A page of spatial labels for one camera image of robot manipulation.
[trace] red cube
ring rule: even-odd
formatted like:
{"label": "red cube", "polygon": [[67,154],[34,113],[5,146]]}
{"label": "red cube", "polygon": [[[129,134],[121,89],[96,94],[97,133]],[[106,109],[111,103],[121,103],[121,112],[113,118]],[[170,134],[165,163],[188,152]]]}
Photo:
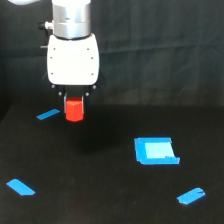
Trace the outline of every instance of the red cube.
{"label": "red cube", "polygon": [[72,97],[66,101],[66,119],[68,121],[81,121],[84,118],[82,98]]}

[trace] blue piece of paper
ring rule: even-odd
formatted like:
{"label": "blue piece of paper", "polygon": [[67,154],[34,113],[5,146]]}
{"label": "blue piece of paper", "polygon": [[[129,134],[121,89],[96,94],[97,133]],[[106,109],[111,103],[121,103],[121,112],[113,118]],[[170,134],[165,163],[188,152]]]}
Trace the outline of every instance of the blue piece of paper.
{"label": "blue piece of paper", "polygon": [[30,189],[17,179],[11,180],[10,182],[7,183],[7,185],[22,196],[35,194],[35,192],[32,189]]}
{"label": "blue piece of paper", "polygon": [[172,143],[171,138],[160,137],[160,138],[138,138],[139,142],[142,143]]}
{"label": "blue piece of paper", "polygon": [[46,118],[48,118],[48,117],[50,117],[50,116],[53,116],[53,115],[55,115],[55,114],[58,114],[58,113],[60,113],[59,110],[53,109],[53,110],[51,110],[51,111],[48,111],[48,112],[46,112],[46,113],[44,113],[44,114],[41,114],[41,115],[37,116],[37,118],[38,118],[39,120],[44,120],[44,119],[46,119]]}
{"label": "blue piece of paper", "polygon": [[195,189],[181,195],[177,199],[181,204],[188,205],[203,196],[205,196],[204,191],[201,188],[195,188]]}
{"label": "blue piece of paper", "polygon": [[179,164],[173,153],[170,138],[135,139],[136,158],[143,165]]}

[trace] blue folded paper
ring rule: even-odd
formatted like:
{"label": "blue folded paper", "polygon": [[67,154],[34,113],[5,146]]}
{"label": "blue folded paper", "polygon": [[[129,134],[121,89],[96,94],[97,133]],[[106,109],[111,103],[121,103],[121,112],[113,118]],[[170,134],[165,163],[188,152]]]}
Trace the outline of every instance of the blue folded paper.
{"label": "blue folded paper", "polygon": [[203,196],[205,196],[204,191],[201,188],[195,188],[195,189],[179,196],[177,199],[181,204],[188,205]]}
{"label": "blue folded paper", "polygon": [[35,192],[32,189],[30,189],[17,179],[11,180],[10,182],[7,183],[7,185],[22,196],[35,194]]}
{"label": "blue folded paper", "polygon": [[143,165],[179,164],[171,146],[171,138],[135,139],[136,158]]}

